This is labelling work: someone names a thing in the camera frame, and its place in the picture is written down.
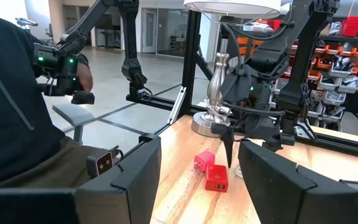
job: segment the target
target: red cube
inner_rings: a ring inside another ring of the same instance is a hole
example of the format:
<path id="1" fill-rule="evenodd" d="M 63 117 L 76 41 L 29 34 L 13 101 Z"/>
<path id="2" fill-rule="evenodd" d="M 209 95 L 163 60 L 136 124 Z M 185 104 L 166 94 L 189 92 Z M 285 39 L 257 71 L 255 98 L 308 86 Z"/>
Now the red cube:
<path id="1" fill-rule="evenodd" d="M 213 165 L 206 169 L 205 190 L 227 192 L 229 182 L 227 181 L 226 166 Z"/>
<path id="2" fill-rule="evenodd" d="M 208 166 L 215 164 L 215 154 L 204 151 L 194 157 L 194 167 L 201 172 L 205 172 Z"/>

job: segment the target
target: person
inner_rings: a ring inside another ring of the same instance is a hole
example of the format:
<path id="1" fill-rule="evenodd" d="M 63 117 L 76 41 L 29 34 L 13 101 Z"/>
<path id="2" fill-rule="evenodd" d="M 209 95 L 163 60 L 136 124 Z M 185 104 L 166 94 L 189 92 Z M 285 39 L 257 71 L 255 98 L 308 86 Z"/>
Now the person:
<path id="1" fill-rule="evenodd" d="M 39 90 L 39 67 L 25 30 L 0 19 L 0 187 L 77 187 L 89 177 L 86 158 L 104 149 L 80 147 L 56 128 Z M 80 55 L 77 75 L 84 90 L 93 79 Z"/>

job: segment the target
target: white lamp shade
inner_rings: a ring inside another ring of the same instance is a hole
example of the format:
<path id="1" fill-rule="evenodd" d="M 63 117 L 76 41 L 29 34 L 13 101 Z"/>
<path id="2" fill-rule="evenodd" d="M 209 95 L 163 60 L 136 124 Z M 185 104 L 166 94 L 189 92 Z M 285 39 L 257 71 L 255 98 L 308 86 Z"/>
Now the white lamp shade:
<path id="1" fill-rule="evenodd" d="M 270 19 L 280 15 L 281 0 L 185 0 L 192 11 L 253 19 Z"/>

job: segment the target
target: black jacket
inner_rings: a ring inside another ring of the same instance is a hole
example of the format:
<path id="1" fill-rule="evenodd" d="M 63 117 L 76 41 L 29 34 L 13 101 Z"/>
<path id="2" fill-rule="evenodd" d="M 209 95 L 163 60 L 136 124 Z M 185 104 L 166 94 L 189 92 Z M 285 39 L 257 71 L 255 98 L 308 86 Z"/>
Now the black jacket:
<path id="1" fill-rule="evenodd" d="M 50 119 L 32 66 L 28 32 L 0 19 L 0 181 L 56 154 L 65 136 Z"/>

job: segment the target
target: lamp base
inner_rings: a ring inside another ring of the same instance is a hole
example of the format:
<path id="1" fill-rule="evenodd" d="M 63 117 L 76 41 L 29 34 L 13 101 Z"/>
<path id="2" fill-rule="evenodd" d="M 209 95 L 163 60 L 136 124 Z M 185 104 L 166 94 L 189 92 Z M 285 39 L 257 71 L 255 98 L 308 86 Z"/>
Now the lamp base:
<path id="1" fill-rule="evenodd" d="M 206 121 L 204 119 L 204 116 L 206 115 L 206 112 L 199 112 L 194 114 L 193 116 L 193 122 L 191 123 L 191 128 L 193 131 L 197 132 L 200 135 L 204 135 L 211 138 L 218 138 L 220 137 L 219 134 L 214 134 L 211 131 L 211 126 L 213 122 Z M 222 124 L 225 124 L 227 126 L 230 125 L 230 121 L 223 121 Z"/>

